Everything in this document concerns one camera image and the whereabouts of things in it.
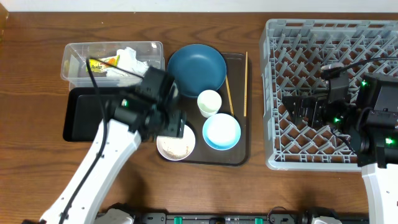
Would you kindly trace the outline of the pile of rice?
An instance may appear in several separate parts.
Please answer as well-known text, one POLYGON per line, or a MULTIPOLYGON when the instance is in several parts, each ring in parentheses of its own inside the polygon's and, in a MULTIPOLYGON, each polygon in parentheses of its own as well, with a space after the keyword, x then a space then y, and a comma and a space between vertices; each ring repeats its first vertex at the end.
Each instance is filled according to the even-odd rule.
POLYGON ((185 157, 191 151, 189 143, 182 138, 163 138, 160 143, 165 153, 173 159, 185 157))

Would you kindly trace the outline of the pink white bowl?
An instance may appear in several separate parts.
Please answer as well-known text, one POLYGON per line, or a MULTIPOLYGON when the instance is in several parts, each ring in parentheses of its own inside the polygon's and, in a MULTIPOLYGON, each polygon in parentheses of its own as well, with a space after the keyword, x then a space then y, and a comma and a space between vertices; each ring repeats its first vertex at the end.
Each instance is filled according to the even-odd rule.
POLYGON ((181 161, 187 158, 193 152, 195 143, 195 134, 187 125, 184 126, 183 138, 159 136, 156 139, 158 152, 170 161, 181 161))

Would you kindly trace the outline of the white cup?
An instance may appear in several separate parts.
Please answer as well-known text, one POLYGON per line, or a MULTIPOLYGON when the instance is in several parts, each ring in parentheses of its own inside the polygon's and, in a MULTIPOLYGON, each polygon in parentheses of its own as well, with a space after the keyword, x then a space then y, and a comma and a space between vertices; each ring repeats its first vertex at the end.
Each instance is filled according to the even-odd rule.
POLYGON ((197 98, 197 105, 200 113, 205 118, 217 114, 222 105, 222 99, 218 92, 214 90, 205 90, 197 98))

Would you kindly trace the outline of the white tissue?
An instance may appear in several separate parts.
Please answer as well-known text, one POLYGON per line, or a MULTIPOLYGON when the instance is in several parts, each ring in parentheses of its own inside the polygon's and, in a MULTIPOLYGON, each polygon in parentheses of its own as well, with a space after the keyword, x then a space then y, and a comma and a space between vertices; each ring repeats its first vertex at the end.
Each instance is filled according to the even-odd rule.
POLYGON ((147 62, 141 62, 137 60, 137 52, 130 47, 119 49, 117 50, 116 54, 119 56, 119 62, 116 64, 116 66, 124 71, 113 67, 107 68, 107 77, 134 77, 132 73, 144 76, 149 68, 147 62))

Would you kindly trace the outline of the dark blue plate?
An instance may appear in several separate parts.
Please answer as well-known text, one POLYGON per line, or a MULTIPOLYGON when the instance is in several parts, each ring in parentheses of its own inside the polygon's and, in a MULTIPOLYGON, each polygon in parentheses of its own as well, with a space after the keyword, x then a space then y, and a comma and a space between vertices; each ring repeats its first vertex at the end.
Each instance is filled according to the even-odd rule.
POLYGON ((183 96, 196 98, 205 90, 218 90, 227 74, 222 54, 203 44, 177 50, 169 59, 167 72, 174 77, 183 96))

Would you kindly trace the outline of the yellow snack wrapper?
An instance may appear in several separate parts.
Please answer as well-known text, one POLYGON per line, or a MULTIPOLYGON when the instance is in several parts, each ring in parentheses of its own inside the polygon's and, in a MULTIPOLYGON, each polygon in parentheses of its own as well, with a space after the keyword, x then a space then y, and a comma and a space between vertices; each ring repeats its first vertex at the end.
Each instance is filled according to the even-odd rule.
POLYGON ((98 59, 91 58, 89 59, 88 65, 92 72, 104 73, 108 68, 116 67, 119 62, 119 58, 119 55, 98 59))

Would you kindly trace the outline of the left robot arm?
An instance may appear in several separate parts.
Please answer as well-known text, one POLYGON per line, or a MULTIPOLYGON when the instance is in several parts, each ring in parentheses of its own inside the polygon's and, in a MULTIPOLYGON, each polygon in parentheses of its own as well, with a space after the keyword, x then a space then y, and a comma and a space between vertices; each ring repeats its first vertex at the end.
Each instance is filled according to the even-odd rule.
POLYGON ((98 211, 123 165, 154 136, 181 138, 185 113, 176 110, 178 91, 121 93, 102 106, 101 120, 87 155, 39 223, 134 223, 122 205, 98 211))

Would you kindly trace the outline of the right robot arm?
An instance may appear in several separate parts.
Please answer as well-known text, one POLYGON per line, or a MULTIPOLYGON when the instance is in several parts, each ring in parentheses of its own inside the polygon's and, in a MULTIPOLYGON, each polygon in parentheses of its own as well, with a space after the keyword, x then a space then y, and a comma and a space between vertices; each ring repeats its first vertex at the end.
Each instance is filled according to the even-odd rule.
POLYGON ((350 137, 342 141, 356 154, 369 206, 370 223, 397 223, 397 78, 366 74, 355 104, 348 103, 345 72, 322 76, 328 89, 310 96, 285 96, 295 124, 329 125, 350 137))

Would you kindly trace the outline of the grey dishwasher rack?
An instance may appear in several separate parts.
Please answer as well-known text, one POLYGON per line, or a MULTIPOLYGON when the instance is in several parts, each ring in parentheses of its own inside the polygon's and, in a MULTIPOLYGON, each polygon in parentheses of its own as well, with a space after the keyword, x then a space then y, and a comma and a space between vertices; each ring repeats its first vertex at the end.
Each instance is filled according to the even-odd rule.
POLYGON ((356 155, 328 126, 295 125, 284 96, 326 90, 322 66, 350 68, 349 97, 355 101, 366 73, 397 76, 397 22, 371 20, 271 19, 259 42, 264 92, 264 147, 272 170, 358 171, 356 155))

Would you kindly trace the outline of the black waste tray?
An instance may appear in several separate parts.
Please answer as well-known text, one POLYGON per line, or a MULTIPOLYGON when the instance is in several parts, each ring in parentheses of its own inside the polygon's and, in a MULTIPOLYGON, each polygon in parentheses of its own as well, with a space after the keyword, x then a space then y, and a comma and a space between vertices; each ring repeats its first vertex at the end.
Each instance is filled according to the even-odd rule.
POLYGON ((136 93, 136 87, 74 88, 68 96, 64 140, 94 141, 99 129, 108 136, 144 129, 155 102, 136 93))

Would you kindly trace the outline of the brown serving tray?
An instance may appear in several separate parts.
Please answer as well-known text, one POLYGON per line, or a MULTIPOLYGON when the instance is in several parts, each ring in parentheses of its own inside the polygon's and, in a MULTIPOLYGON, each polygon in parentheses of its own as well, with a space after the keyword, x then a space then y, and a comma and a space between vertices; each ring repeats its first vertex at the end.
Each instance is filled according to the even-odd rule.
MULTIPOLYGON (((205 142, 202 129, 206 121, 200 113, 195 98, 182 96, 178 108, 187 114, 187 125, 193 130, 196 137, 193 152, 182 162, 193 164, 219 165, 219 166, 240 166, 244 164, 250 155, 250 118, 249 113, 244 117, 244 73, 245 54, 223 53, 226 61, 229 87, 233 102, 234 117, 241 127, 241 137, 235 147, 227 151, 219 151, 211 148, 205 142)), ((251 61, 248 60, 248 88, 251 81, 251 61)), ((226 84, 218 90, 222 98, 220 113, 230 114, 226 84)), ((251 104, 251 96, 248 93, 247 110, 251 104)))

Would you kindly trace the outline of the right wooden chopstick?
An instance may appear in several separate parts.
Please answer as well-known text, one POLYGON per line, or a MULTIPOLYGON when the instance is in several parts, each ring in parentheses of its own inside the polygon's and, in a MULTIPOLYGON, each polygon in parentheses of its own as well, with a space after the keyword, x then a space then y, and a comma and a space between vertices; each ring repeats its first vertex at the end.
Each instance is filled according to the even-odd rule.
POLYGON ((248 52, 245 55, 245 73, 244 73, 244 117, 247 116, 247 101, 248 101, 248 52))

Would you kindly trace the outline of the wooden chopstick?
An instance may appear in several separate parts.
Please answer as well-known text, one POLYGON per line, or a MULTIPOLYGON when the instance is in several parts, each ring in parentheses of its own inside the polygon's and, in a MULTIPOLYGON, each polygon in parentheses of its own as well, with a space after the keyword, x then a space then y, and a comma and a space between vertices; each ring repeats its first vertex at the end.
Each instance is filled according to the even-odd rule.
POLYGON ((230 112, 231 112, 231 115, 234 116, 233 102, 232 102, 231 91, 230 91, 230 87, 229 87, 229 80, 228 80, 227 75, 225 78, 225 83, 226 83, 226 89, 227 89, 227 94, 228 94, 230 112))
POLYGON ((244 117, 247 116, 247 101, 248 101, 248 52, 245 55, 245 73, 244 73, 244 117))

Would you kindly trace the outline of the light blue bowl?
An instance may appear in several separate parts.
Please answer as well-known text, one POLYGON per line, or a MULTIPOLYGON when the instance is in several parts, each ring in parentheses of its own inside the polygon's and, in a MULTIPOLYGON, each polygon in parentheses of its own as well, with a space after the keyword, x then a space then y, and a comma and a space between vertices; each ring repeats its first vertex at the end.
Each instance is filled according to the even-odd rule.
POLYGON ((218 113, 210 116, 204 123, 202 135, 213 149, 227 151, 240 140, 241 127, 238 121, 231 115, 218 113))

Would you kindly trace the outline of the left wooden chopstick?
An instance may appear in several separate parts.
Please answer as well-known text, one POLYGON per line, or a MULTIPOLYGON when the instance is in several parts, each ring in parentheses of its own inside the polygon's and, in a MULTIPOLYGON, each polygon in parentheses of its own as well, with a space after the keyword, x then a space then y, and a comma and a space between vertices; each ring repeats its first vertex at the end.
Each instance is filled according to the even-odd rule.
POLYGON ((229 87, 229 80, 228 80, 227 75, 225 78, 225 83, 226 83, 226 89, 227 89, 227 94, 228 94, 230 112, 231 112, 231 115, 234 116, 233 102, 232 102, 231 91, 230 91, 230 87, 229 87))

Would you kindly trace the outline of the clear plastic bin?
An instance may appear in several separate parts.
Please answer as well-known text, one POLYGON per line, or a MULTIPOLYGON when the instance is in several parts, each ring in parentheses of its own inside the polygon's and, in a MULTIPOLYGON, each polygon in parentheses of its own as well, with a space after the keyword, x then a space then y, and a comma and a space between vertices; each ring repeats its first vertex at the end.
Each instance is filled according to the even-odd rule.
MULTIPOLYGON (((125 41, 125 42, 84 42, 71 43, 65 47, 61 67, 61 77, 70 82, 70 88, 92 87, 92 82, 86 66, 86 59, 116 56, 119 49, 130 47, 137 54, 138 61, 147 62, 149 67, 163 70, 165 68, 164 48, 159 41, 125 41)), ((130 86, 141 81, 140 75, 134 77, 107 77, 104 73, 95 73, 96 84, 99 87, 130 86)))

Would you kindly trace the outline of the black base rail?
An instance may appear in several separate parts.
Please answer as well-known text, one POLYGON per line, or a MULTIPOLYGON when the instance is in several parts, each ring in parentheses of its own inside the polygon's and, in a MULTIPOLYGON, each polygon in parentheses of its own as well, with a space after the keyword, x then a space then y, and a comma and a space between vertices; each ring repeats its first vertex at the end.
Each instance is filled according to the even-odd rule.
POLYGON ((95 223, 132 224, 266 224, 266 223, 369 223, 363 215, 339 215, 333 209, 311 207, 302 212, 290 212, 284 207, 274 207, 267 214, 237 213, 168 213, 166 210, 140 212, 127 204, 116 203, 99 212, 95 223))

